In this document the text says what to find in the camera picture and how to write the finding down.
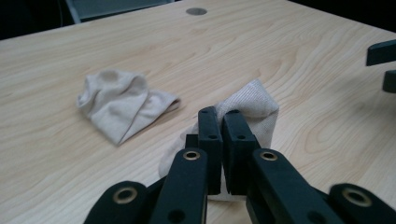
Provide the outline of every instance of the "dark background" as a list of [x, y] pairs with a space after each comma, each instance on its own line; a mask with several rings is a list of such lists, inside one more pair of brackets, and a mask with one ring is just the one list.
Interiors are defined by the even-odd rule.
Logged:
[[[290, 1], [396, 33], [396, 7], [390, 0]], [[73, 20], [64, 0], [0, 0], [0, 39], [70, 24]]]

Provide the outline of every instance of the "black object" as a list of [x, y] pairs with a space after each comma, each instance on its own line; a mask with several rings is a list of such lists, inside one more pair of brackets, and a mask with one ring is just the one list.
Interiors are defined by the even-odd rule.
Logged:
[[280, 152], [260, 147], [239, 111], [224, 116], [222, 134], [214, 107], [198, 116], [199, 134], [187, 135], [167, 177], [148, 188], [114, 185], [85, 224], [205, 223], [206, 196], [218, 192], [221, 157], [227, 190], [247, 196], [253, 223], [396, 223], [396, 212], [366, 189], [339, 184], [327, 195], [312, 188]]
[[[367, 49], [367, 66], [395, 61], [396, 40], [377, 43]], [[382, 90], [396, 93], [396, 70], [387, 71], [385, 73]]]

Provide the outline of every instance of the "white cloth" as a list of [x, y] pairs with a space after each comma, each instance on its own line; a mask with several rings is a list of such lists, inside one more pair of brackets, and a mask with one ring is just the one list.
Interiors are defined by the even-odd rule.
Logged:
[[[228, 99], [216, 104], [215, 108], [218, 112], [219, 124], [221, 124], [222, 118], [227, 112], [235, 109], [239, 110], [244, 115], [250, 130], [256, 135], [260, 145], [267, 148], [271, 147], [279, 106], [258, 79], [252, 80]], [[187, 133], [198, 133], [197, 123], [184, 131], [164, 153], [159, 167], [160, 177], [168, 174], [175, 155], [184, 147]], [[223, 175], [221, 179], [221, 194], [209, 196], [209, 199], [238, 201], [245, 199], [245, 197], [227, 194]]]
[[118, 70], [86, 76], [77, 99], [82, 113], [117, 146], [179, 104], [173, 94], [150, 90], [144, 75]]

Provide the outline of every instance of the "wooden table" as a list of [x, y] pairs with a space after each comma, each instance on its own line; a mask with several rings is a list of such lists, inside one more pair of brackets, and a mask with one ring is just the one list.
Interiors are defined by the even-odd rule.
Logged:
[[[272, 148], [312, 186], [357, 184], [396, 208], [396, 95], [381, 91], [394, 63], [364, 65], [395, 37], [287, 1], [187, 0], [1, 41], [0, 223], [82, 223], [110, 186], [150, 185], [197, 111], [256, 77], [280, 105]], [[181, 108], [113, 146], [75, 103], [106, 68], [143, 72]], [[207, 223], [249, 217], [210, 202]]]

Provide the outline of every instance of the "screw hole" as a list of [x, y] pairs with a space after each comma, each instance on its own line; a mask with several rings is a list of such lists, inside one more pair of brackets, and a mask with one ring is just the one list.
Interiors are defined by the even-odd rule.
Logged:
[[266, 161], [276, 161], [277, 160], [277, 155], [272, 152], [263, 152], [260, 156], [263, 159], [265, 159]]
[[168, 220], [172, 223], [179, 223], [184, 220], [186, 216], [181, 210], [173, 210], [168, 214]]
[[312, 223], [315, 223], [315, 224], [325, 224], [326, 223], [326, 218], [321, 213], [311, 211], [308, 213], [307, 216], [308, 216], [309, 221], [311, 221]]
[[204, 8], [200, 8], [200, 7], [192, 7], [187, 9], [187, 14], [190, 14], [192, 16], [202, 16], [205, 15], [207, 13], [207, 10]]
[[133, 201], [137, 196], [135, 188], [121, 188], [117, 190], [113, 195], [113, 201], [117, 204], [126, 204]]
[[196, 151], [188, 151], [183, 154], [183, 157], [188, 161], [195, 161], [201, 157], [201, 154]]
[[357, 189], [346, 188], [342, 191], [343, 196], [350, 202], [360, 207], [369, 207], [372, 205], [370, 198]]

